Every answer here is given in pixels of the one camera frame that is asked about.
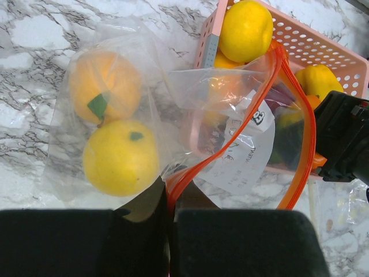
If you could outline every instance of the clear plastic bag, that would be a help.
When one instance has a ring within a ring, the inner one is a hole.
[[[311,220],[319,240],[347,233],[353,225],[363,222],[369,213],[366,197],[368,186],[356,179],[351,183],[309,181]]]
[[[299,127],[291,132],[299,133],[299,162],[284,167],[296,175],[283,203],[293,207],[311,168],[314,117],[286,71],[283,50],[235,70],[174,71],[180,65],[176,61],[134,17],[100,24],[95,41],[72,56],[65,74],[51,122],[43,184],[51,184],[69,207],[116,208],[127,201],[124,196],[134,197],[160,174],[173,207],[188,183],[201,170],[211,171],[236,139],[247,138],[249,150],[251,142],[267,138],[263,144],[268,147],[261,147],[259,155],[263,162],[254,171],[257,179],[272,153],[274,117],[295,106]],[[268,106],[268,99],[278,102],[266,98],[274,83],[298,102],[281,102],[285,107],[280,109]],[[238,125],[227,128],[227,122]],[[242,155],[228,159],[227,165],[238,167],[240,159]],[[272,166],[280,170],[281,165]]]

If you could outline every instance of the yellow fruit in basket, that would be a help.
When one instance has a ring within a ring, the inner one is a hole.
[[[114,121],[95,131],[84,149],[87,180],[113,196],[131,196],[157,178],[159,157],[152,131],[138,121]]]
[[[325,65],[310,65],[296,72],[295,76],[306,95],[315,95],[321,101],[331,91],[344,91],[333,72]]]
[[[211,78],[208,101],[205,105],[206,110],[226,110],[242,100],[245,94],[242,73],[238,70],[235,71],[226,75],[215,75]]]
[[[315,95],[307,95],[306,98],[313,110],[315,110],[320,105],[320,103],[322,103],[322,101]],[[289,125],[303,120],[303,118],[304,115],[301,110],[301,105],[298,101],[296,101],[293,105],[286,108],[284,113],[280,116],[277,128],[285,128]]]
[[[276,49],[278,47],[282,47],[283,48],[283,56],[286,59],[286,61],[289,63],[287,50],[283,47],[283,44],[282,43],[276,41],[275,39],[272,39],[272,41],[270,42],[270,45],[269,45],[269,48],[268,48],[268,52],[273,51],[274,49]]]
[[[227,121],[228,116],[217,113],[215,111],[205,111],[203,122],[206,123],[208,126],[217,127],[218,125]]]
[[[244,63],[231,61],[230,59],[227,59],[220,50],[217,51],[217,55],[214,60],[215,68],[235,68],[242,65],[244,65]]]
[[[266,7],[243,0],[224,16],[219,48],[235,62],[251,62],[264,55],[272,41],[273,19]]]
[[[82,54],[69,76],[76,113],[99,124],[126,119],[141,100],[141,76],[124,57],[108,51]]]

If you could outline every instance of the orange citrus fruit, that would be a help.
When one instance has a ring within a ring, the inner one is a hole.
[[[76,113],[96,124],[127,119],[141,100],[141,76],[124,57],[109,51],[88,51],[69,75]]]
[[[322,103],[322,101],[315,95],[306,95],[306,98],[313,110],[315,110],[320,105],[320,103]],[[291,108],[299,110],[300,103],[296,101],[295,104],[296,106],[292,106]]]
[[[276,41],[275,39],[272,39],[272,41],[270,42],[270,45],[269,45],[269,48],[268,48],[268,51],[267,52],[270,52],[278,47],[282,47],[283,48],[283,54],[284,54],[284,57],[287,59],[288,61],[288,52],[287,50],[283,47],[283,44]]]
[[[214,60],[215,68],[235,68],[241,65],[243,65],[242,62],[231,61],[220,50],[217,51],[217,54]]]
[[[243,98],[241,72],[215,75],[210,80],[206,110],[221,111],[237,105]]]

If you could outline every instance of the green leaf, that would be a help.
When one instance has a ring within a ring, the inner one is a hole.
[[[93,114],[101,121],[104,119],[107,106],[108,102],[106,102],[102,93],[97,95],[87,104],[87,107],[91,110],[91,112],[93,112]]]
[[[144,137],[144,135],[140,132],[131,132],[130,133],[130,140],[137,141]]]

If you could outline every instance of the white marble surface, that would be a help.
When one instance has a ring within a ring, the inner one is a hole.
[[[98,22],[133,14],[167,43],[185,66],[191,66],[201,24],[217,1],[155,2],[0,1],[0,208],[63,207],[56,197],[35,188],[39,188],[44,169],[48,126],[63,74],[71,55],[91,39]],[[369,17],[344,0],[265,2],[358,54],[369,56]],[[263,180],[253,196],[267,197],[263,207],[275,207],[290,177],[268,174]],[[310,190],[310,196],[315,191],[322,201],[332,204],[332,209],[342,208],[342,198],[325,194],[325,184],[319,186],[319,190]],[[231,196],[207,184],[201,188],[221,207],[249,207],[256,199]],[[330,184],[328,189],[334,191],[335,186]],[[310,216],[308,189],[296,208]],[[344,224],[346,229],[340,229],[336,221],[329,228],[324,220],[315,219],[332,275],[369,276],[369,221],[356,219],[360,224]]]

